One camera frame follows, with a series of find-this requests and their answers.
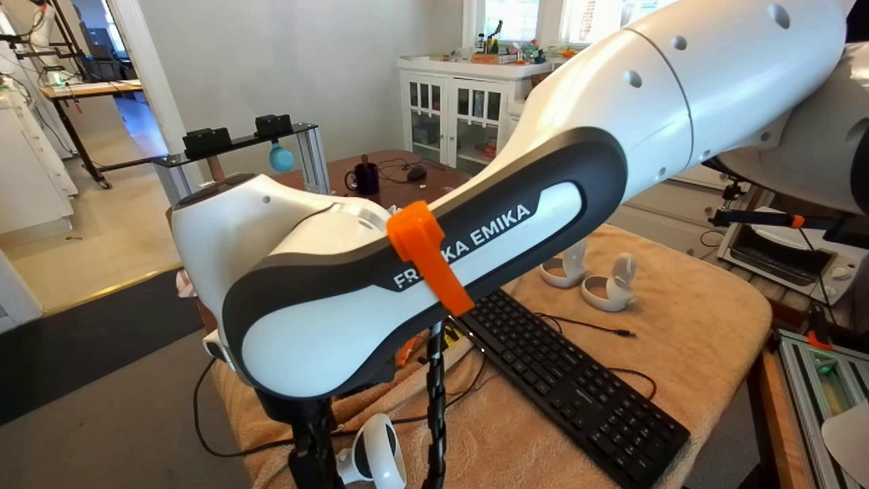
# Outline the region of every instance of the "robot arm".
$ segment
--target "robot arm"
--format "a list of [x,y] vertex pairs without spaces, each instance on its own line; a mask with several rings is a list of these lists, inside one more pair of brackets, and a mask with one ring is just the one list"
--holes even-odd
[[[846,49],[846,0],[682,0],[589,47],[525,104],[501,157],[433,204],[470,297],[592,234],[641,191],[759,148]],[[269,178],[182,202],[171,228],[231,367],[285,403],[386,382],[445,311],[360,200]]]

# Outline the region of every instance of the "black keyboard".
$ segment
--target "black keyboard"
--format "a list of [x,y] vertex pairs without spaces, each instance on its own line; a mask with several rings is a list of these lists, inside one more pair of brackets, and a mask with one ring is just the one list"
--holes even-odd
[[620,488],[653,488],[686,447],[680,421],[515,297],[494,291],[458,323]]

